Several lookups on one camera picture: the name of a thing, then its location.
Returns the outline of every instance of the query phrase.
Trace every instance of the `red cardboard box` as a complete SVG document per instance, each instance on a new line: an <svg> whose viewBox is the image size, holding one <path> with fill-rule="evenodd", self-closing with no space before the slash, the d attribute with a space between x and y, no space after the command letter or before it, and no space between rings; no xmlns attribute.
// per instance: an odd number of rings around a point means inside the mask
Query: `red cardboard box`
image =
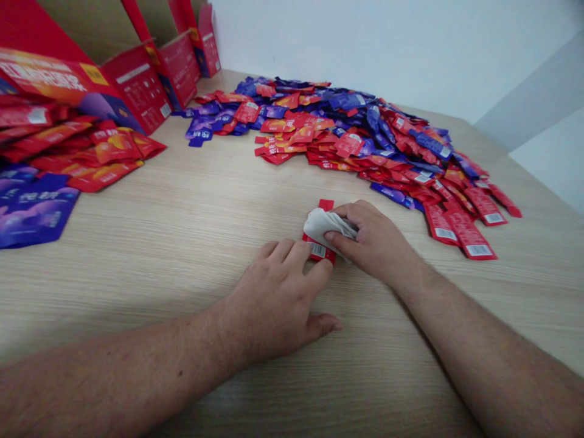
<svg viewBox="0 0 584 438"><path fill-rule="evenodd" d="M146 135L170 114L119 0L0 0L0 7L0 70L23 91Z"/></svg>
<svg viewBox="0 0 584 438"><path fill-rule="evenodd" d="M188 30L181 26L179 32L173 19L172 8L176 2L122 0L122 4L146 45L172 107L183 110L196 95L196 81L201 71Z"/></svg>
<svg viewBox="0 0 584 438"><path fill-rule="evenodd" d="M221 63L219 62L215 32L213 31L213 6L206 3L201 4L199 8L199 25L197 26L191 0L169 0L169 3L173 2L177 4L173 8L176 27L177 29L190 30L190 37L195 48L196 60L201 68L201 74L205 77L214 76L221 70Z"/></svg>

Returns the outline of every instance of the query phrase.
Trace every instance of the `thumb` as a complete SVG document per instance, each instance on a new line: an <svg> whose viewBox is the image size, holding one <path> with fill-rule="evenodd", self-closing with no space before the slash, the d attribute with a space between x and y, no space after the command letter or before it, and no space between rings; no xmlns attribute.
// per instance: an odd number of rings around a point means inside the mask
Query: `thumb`
<svg viewBox="0 0 584 438"><path fill-rule="evenodd" d="M336 231L327 231L324 237L344 256L351 260L356 259L359 244L355 240L349 239Z"/></svg>
<svg viewBox="0 0 584 438"><path fill-rule="evenodd" d="M304 345L311 344L337 330L342 330L342 323L335 315L328 313L310 315L306 323Z"/></svg>

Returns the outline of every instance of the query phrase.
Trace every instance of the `table surface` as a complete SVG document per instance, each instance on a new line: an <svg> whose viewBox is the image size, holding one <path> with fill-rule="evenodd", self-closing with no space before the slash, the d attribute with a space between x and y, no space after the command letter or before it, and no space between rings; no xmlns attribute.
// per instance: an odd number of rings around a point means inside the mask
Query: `table surface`
<svg viewBox="0 0 584 438"><path fill-rule="evenodd" d="M232 91L244 77L220 72L199 82L200 94ZM411 111L449 129L522 209L508 225L478 224L499 260L472 262L431 239L422 214L354 173L303 156L268 164L254 156L253 131L189 148L189 119L171 117L153 135L169 149L83 194L58 242L0 251L0 360L203 310L229 294L264 242L300 238L326 198L370 201L440 272L582 374L582 217L465 121ZM337 315L344 330L242 373L152 436L481 436L382 284L338 262L314 310Z"/></svg>

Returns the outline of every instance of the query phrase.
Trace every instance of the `white wall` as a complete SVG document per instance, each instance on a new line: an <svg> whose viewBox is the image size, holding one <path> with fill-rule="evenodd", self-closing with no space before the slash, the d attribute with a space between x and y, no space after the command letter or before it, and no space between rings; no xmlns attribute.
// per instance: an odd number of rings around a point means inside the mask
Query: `white wall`
<svg viewBox="0 0 584 438"><path fill-rule="evenodd" d="M580 0L210 0L225 69L475 123L583 26Z"/></svg>
<svg viewBox="0 0 584 438"><path fill-rule="evenodd" d="M580 214L584 214L582 127L584 108L509 154Z"/></svg>

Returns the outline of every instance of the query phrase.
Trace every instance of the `right hand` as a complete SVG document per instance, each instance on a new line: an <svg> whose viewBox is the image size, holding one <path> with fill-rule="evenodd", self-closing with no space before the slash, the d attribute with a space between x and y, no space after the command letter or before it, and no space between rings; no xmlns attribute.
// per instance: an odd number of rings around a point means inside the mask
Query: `right hand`
<svg viewBox="0 0 584 438"><path fill-rule="evenodd" d="M356 240L336 231L325 237L363 271L392 288L405 287L429 266L414 251L395 224L367 201L345 204L331 212L357 225Z"/></svg>

